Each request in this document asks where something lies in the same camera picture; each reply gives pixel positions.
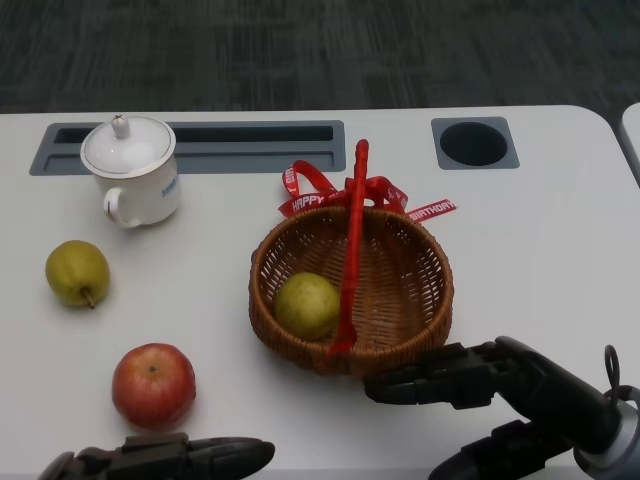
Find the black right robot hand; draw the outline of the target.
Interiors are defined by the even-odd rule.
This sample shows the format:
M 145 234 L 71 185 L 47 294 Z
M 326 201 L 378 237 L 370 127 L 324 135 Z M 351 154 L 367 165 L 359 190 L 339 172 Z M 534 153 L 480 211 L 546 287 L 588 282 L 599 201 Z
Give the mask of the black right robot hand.
M 463 447 L 431 472 L 433 479 L 521 479 L 572 447 L 605 452 L 622 425 L 610 398 L 506 336 L 428 351 L 413 364 L 367 377 L 364 390 L 377 403 L 448 403 L 456 410 L 488 406 L 500 395 L 521 415 Z

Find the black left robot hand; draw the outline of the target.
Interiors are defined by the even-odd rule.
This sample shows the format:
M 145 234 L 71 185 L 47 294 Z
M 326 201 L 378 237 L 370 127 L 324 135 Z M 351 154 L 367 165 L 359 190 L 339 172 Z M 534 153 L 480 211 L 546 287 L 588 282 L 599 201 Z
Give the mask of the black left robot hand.
M 270 463 L 275 446 L 250 437 L 191 440 L 185 433 L 129 436 L 113 450 L 64 452 L 41 479 L 244 479 Z

